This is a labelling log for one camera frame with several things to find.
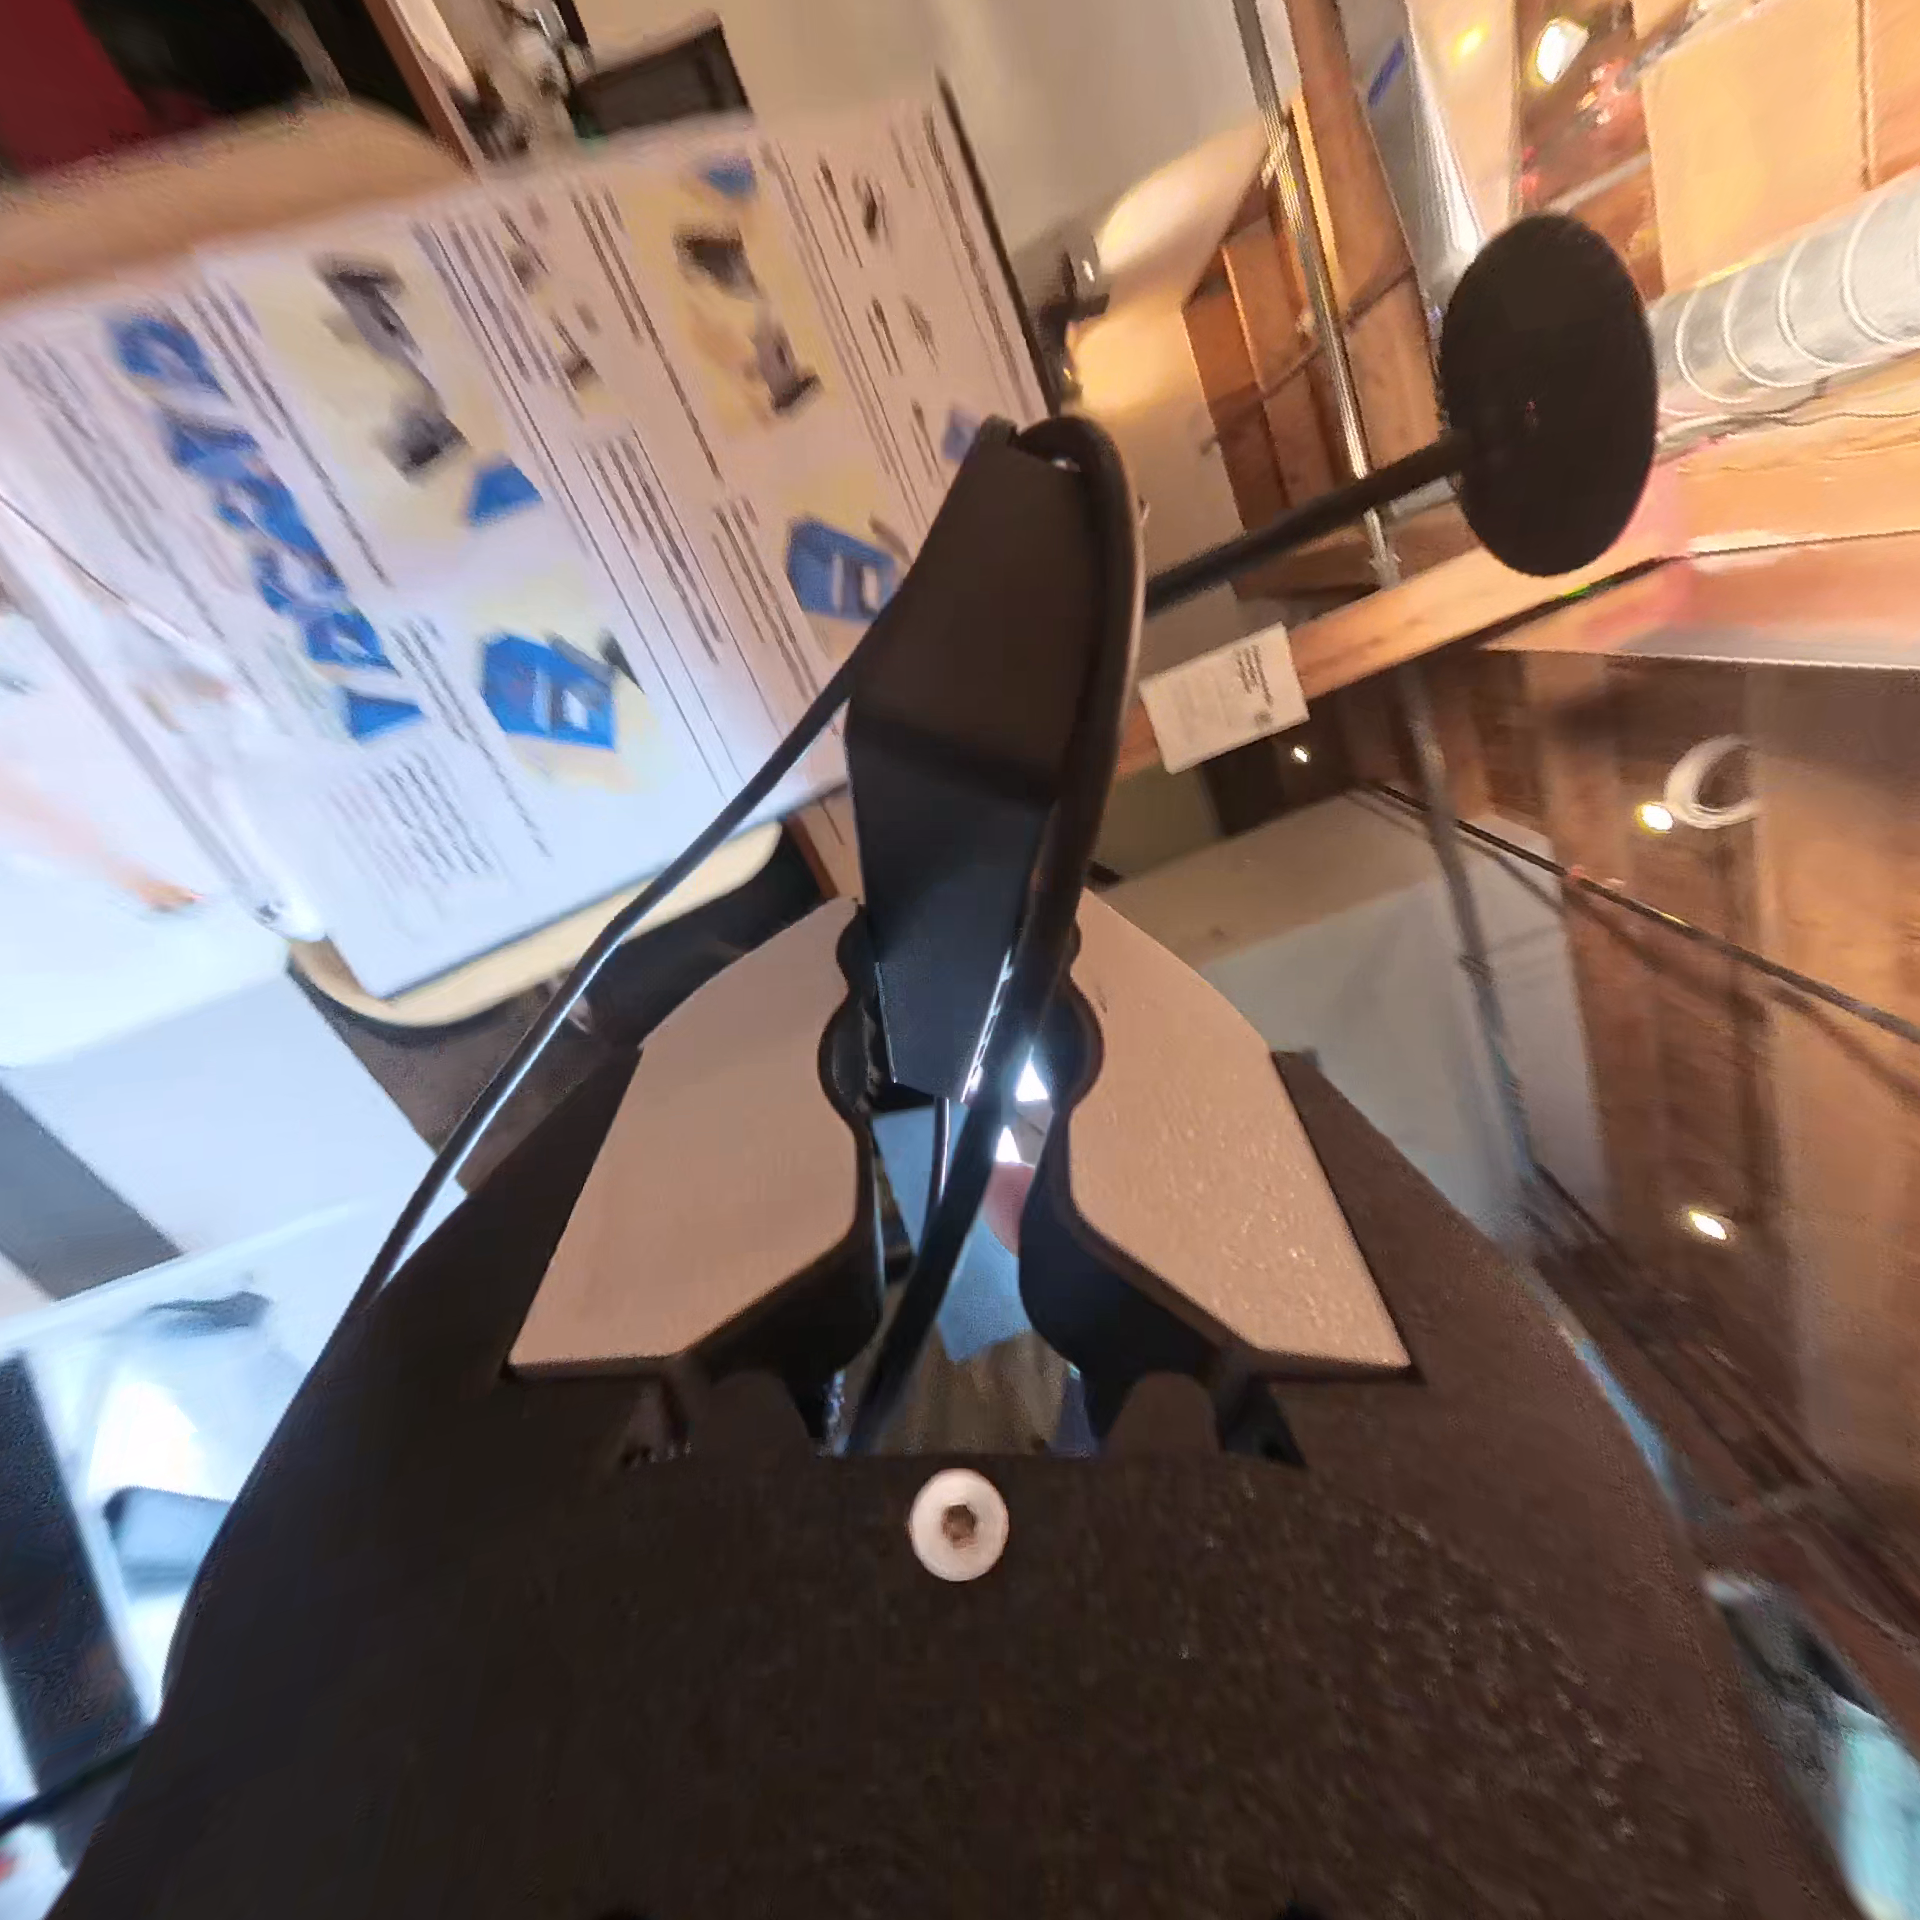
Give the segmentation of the black floor lamp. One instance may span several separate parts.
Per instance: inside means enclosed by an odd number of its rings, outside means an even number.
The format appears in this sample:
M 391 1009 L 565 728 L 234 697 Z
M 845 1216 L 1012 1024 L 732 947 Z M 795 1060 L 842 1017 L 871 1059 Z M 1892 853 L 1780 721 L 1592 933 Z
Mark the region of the black floor lamp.
M 1439 373 L 1448 428 L 1437 443 L 1164 568 L 1144 610 L 1182 606 L 1445 481 L 1504 568 L 1564 578 L 1596 565 L 1643 504 L 1661 420 L 1647 306 L 1609 240 L 1562 213 L 1504 229 L 1453 288 Z

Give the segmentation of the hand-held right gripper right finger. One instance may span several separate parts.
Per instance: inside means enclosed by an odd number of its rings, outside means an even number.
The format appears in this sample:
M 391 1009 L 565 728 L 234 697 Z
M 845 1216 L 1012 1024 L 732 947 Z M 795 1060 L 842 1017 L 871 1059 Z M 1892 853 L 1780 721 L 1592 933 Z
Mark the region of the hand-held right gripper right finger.
M 1020 1212 L 1020 1305 L 1114 1428 L 1189 1380 L 1220 1428 L 1280 1384 L 1418 1373 L 1258 1029 L 1085 895 L 1038 1044 L 1052 1119 Z

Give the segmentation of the black usb hub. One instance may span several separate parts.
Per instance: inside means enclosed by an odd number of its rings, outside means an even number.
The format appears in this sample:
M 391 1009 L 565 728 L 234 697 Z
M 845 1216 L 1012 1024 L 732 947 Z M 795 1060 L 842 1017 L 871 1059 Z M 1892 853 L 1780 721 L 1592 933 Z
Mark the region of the black usb hub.
M 1002 989 L 1044 1003 L 1132 694 L 1141 516 L 1085 417 L 991 420 L 860 641 L 846 768 L 891 1079 L 989 1079 Z

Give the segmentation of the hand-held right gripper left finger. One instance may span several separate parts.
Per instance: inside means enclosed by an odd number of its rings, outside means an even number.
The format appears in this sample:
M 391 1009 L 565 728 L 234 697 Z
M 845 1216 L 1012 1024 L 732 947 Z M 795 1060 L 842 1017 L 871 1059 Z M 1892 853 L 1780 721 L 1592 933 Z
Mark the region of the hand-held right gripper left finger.
M 708 978 L 637 1069 L 506 1364 L 516 1379 L 779 1380 L 805 1428 L 881 1327 L 884 1231 L 838 896 Z

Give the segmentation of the silver ventilation duct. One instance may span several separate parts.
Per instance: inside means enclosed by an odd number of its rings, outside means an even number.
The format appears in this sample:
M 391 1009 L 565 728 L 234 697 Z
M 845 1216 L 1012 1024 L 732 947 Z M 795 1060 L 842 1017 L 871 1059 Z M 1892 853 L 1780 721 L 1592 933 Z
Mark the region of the silver ventilation duct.
M 1659 431 L 1776 419 L 1918 350 L 1918 172 L 1908 170 L 1647 316 Z

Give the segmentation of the instruction poster board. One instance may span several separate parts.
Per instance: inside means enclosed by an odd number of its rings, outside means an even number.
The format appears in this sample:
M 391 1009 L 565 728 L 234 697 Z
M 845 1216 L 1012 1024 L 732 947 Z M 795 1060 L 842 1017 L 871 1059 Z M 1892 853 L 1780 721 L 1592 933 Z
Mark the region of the instruction poster board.
M 458 176 L 316 108 L 4 194 L 4 567 L 391 1001 L 637 888 L 1044 414 L 947 91 Z

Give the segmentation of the white paper label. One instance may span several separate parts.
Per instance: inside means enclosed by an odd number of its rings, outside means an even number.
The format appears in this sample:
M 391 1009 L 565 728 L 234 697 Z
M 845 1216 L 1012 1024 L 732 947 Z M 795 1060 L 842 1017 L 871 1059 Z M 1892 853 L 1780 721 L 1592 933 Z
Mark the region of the white paper label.
M 1309 721 L 1283 622 L 1149 677 L 1139 699 L 1167 774 L 1186 774 Z

